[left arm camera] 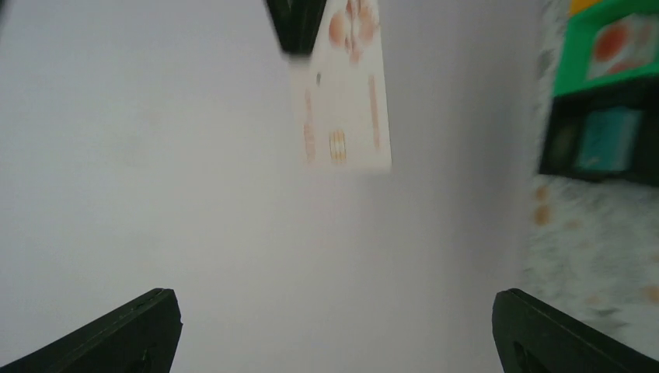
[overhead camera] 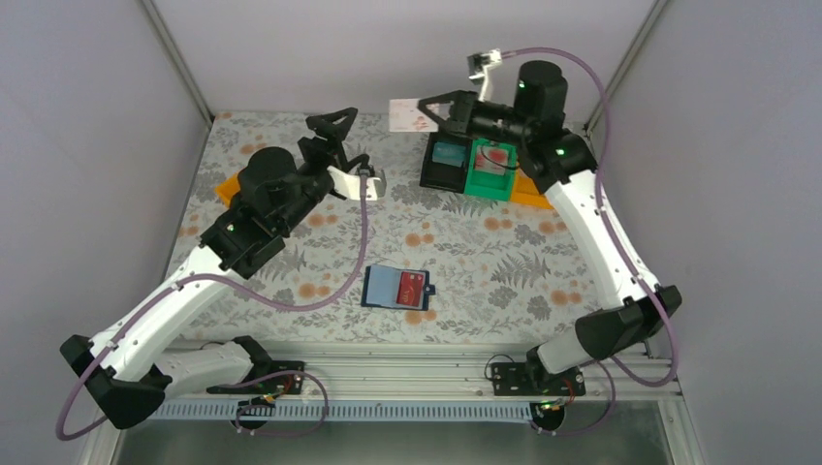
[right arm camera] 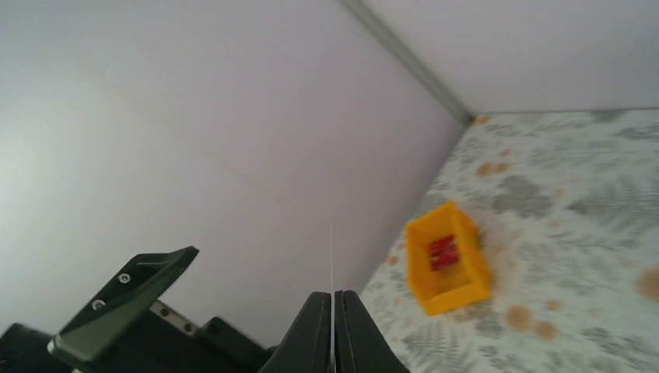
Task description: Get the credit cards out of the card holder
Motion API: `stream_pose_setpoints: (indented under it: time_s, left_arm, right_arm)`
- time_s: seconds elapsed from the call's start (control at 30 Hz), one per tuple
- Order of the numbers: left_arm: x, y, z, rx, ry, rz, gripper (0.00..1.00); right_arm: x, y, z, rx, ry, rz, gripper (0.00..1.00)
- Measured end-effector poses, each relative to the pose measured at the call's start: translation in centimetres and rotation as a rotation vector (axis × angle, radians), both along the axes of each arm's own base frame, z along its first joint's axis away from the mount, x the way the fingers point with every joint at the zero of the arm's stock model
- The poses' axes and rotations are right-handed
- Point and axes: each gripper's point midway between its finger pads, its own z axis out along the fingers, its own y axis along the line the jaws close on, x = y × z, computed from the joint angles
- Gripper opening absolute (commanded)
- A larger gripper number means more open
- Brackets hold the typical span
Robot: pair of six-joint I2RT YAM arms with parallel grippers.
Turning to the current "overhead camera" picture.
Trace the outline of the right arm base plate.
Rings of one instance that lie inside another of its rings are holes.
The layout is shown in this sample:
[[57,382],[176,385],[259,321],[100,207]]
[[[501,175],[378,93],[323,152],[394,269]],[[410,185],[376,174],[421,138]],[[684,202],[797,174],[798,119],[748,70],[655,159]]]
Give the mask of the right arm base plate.
[[542,368],[531,370],[524,362],[494,362],[490,379],[495,396],[583,396],[585,377],[579,367],[550,374]]

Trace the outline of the white floral card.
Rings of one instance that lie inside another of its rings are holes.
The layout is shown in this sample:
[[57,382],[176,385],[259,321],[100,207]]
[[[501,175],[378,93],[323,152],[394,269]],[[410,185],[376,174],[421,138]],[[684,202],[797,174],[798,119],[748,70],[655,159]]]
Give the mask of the white floral card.
[[389,131],[392,133],[435,133],[438,125],[418,109],[418,99],[389,101]]

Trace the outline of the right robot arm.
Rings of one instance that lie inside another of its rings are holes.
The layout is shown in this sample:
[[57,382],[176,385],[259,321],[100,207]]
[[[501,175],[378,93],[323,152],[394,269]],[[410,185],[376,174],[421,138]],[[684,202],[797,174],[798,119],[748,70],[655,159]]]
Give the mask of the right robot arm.
[[515,102],[491,102],[474,91],[423,98],[418,110],[454,136],[515,146],[521,171],[558,212],[594,279],[598,310],[532,348],[526,365],[535,379],[555,377],[613,357],[670,330],[682,298],[645,266],[611,213],[588,144],[564,126],[568,83],[548,61],[521,65]]

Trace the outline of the blue leather card holder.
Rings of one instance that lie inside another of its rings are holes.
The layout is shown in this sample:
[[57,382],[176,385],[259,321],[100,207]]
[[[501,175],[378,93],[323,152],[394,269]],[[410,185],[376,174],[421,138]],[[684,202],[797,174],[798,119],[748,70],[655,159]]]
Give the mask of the blue leather card holder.
[[[421,305],[417,308],[402,306],[396,303],[399,277],[402,271],[418,271],[426,276],[423,298]],[[436,288],[430,282],[430,273],[428,271],[400,269],[374,264],[365,269],[361,307],[427,311],[429,300],[433,295],[436,295]]]

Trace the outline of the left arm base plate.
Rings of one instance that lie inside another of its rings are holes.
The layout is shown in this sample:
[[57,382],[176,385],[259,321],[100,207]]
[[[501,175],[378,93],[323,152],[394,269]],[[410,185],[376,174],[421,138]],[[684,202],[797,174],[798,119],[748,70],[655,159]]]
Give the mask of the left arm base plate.
[[208,387],[208,394],[235,395],[281,395],[300,394],[302,388],[302,371],[305,363],[301,360],[274,360],[255,365],[245,379],[245,387]]

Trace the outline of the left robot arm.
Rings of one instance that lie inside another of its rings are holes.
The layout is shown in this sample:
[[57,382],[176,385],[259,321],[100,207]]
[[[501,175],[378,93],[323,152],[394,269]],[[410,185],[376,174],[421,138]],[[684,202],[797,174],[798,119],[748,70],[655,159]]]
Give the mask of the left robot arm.
[[348,159],[343,143],[355,108],[312,115],[301,159],[266,147],[237,177],[228,209],[208,227],[187,259],[141,304],[91,337],[74,335],[60,348],[103,421],[118,429],[148,419],[170,398],[208,389],[269,392],[273,361],[249,336],[209,349],[171,354],[169,345],[200,313],[282,252],[294,228],[327,196],[364,201],[368,159]]

